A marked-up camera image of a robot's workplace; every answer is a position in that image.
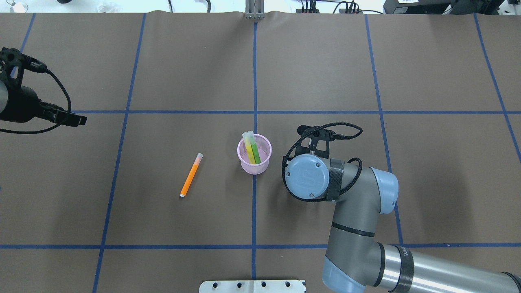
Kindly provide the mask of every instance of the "orange marker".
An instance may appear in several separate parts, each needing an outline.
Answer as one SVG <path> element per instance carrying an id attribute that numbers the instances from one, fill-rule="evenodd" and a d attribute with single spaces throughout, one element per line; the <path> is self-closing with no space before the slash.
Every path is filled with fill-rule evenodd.
<path id="1" fill-rule="evenodd" d="M 195 172 L 197 172 L 197 168 L 199 167 L 199 163 L 203 158 L 203 154 L 197 154 L 195 158 L 194 164 L 192 165 L 192 169 L 190 169 L 190 173 L 188 173 L 187 180 L 184 182 L 183 189 L 181 189 L 180 197 L 184 198 L 187 195 L 188 189 L 190 188 L 190 184 L 192 184 L 192 180 L 194 179 Z"/>

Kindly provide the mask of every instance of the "pink cup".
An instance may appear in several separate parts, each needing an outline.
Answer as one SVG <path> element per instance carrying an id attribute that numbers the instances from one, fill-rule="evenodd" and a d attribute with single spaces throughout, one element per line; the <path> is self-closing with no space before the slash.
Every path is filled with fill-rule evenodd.
<path id="1" fill-rule="evenodd" d="M 268 168 L 269 157 L 271 157 L 271 143 L 262 135 L 255 135 L 257 148 L 259 149 L 260 164 L 250 164 L 246 147 L 244 146 L 244 139 L 239 141 L 237 145 L 237 156 L 241 160 L 242 168 L 249 174 L 257 175 L 264 172 Z"/>

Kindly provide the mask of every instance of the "black box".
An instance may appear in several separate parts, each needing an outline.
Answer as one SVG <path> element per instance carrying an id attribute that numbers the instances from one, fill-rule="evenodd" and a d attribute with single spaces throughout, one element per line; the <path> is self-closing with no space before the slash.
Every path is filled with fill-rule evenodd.
<path id="1" fill-rule="evenodd" d="M 387 14 L 443 14 L 451 0 L 419 0 L 418 3 L 398 3 L 386 0 L 383 9 Z"/>

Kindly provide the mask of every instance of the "white bracket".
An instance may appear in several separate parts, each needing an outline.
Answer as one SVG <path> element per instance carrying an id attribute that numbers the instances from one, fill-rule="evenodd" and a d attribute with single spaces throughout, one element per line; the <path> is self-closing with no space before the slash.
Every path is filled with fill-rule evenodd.
<path id="1" fill-rule="evenodd" d="M 246 0 L 245 18 L 261 20 L 264 16 L 264 0 Z"/>
<path id="2" fill-rule="evenodd" d="M 205 281 L 199 293 L 306 293 L 304 280 Z"/>

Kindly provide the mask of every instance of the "green marker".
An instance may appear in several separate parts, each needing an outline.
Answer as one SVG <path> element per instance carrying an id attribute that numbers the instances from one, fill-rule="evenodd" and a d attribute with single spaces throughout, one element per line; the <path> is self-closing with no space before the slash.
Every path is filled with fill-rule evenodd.
<path id="1" fill-rule="evenodd" d="M 257 142 L 255 141 L 255 136 L 253 135 L 253 131 L 248 131 L 248 140 L 252 145 L 253 157 L 255 158 L 255 164 L 261 163 L 261 157 L 259 156 L 259 149 L 257 147 Z"/>

